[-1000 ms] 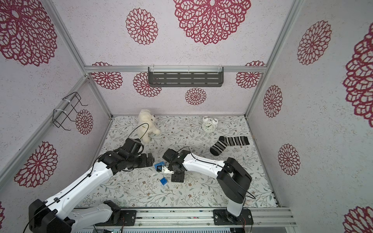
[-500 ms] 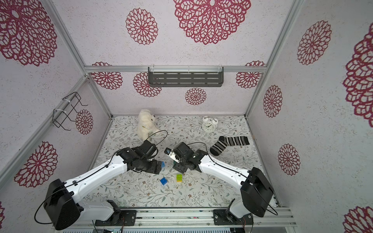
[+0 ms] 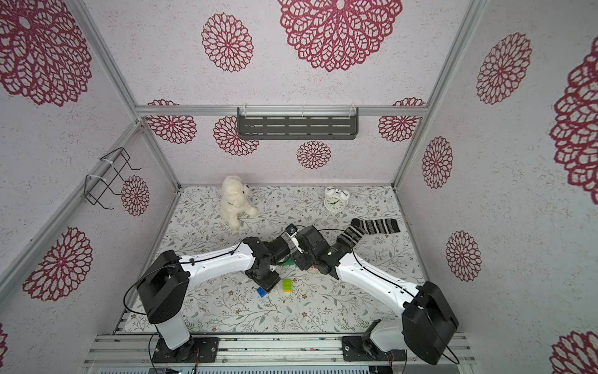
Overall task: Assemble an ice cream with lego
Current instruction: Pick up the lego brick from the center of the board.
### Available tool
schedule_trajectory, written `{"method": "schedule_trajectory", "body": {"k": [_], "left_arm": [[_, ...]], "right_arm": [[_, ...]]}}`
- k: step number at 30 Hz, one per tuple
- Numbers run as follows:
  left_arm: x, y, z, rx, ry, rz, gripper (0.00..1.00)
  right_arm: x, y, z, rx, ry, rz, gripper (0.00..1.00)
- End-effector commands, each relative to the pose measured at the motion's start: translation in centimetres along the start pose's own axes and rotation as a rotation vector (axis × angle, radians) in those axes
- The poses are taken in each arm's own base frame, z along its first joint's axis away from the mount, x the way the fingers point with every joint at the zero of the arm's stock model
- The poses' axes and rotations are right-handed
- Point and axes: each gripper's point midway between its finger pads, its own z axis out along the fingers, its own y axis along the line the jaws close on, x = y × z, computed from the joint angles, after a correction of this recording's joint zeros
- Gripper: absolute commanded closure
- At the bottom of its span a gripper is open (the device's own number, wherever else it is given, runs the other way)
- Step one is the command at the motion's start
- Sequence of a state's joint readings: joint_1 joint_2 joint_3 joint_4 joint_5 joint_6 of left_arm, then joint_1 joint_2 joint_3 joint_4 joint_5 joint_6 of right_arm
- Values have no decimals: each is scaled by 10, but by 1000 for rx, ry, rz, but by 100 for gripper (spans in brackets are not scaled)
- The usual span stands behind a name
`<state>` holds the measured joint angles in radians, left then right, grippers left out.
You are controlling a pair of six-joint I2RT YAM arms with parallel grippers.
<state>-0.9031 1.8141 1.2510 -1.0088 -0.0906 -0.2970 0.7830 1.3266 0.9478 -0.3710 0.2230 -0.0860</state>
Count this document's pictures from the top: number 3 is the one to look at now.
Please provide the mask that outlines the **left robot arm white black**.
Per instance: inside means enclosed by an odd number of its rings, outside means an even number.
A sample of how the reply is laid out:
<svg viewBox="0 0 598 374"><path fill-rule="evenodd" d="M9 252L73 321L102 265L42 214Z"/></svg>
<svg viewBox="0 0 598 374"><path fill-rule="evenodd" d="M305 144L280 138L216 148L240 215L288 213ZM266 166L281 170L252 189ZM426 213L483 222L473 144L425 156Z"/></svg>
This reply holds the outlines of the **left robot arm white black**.
<svg viewBox="0 0 598 374"><path fill-rule="evenodd" d="M157 347L166 362L190 360L195 342L185 322L182 308L188 291L197 285L230 273L242 272L264 291L280 281L276 266L291 255L282 238L265 242L244 238L231 247L193 256L162 252L126 294L136 291L143 315L160 335Z"/></svg>

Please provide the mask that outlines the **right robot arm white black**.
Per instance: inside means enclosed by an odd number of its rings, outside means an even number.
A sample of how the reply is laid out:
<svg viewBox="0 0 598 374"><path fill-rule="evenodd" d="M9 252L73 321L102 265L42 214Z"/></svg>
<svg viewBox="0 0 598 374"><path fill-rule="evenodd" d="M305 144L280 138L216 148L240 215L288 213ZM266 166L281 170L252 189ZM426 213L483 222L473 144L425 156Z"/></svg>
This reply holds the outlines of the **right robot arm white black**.
<svg viewBox="0 0 598 374"><path fill-rule="evenodd" d="M418 285L394 277L371 265L355 252L366 235L389 235L400 232L395 219L364 221L353 219L333 244L322 233L309 226L287 227L296 249L294 263L303 271L312 267L361 288L378 299L399 319L373 322L364 334L364 349L370 356L395 350L410 350L417 358L436 365L441 358L458 364L459 359L449 347L458 330L459 321L442 290L430 281Z"/></svg>

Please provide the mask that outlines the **green long lego brick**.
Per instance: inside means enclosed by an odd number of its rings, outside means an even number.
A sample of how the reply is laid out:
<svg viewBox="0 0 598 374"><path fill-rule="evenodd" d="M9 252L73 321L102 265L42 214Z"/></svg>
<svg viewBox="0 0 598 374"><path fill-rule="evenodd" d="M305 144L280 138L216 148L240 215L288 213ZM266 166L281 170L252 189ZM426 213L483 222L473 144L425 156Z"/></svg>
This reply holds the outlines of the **green long lego brick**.
<svg viewBox="0 0 598 374"><path fill-rule="evenodd" d="M294 260L292 260L291 258L288 258L285 261L283 261L280 265L281 266L293 266Z"/></svg>

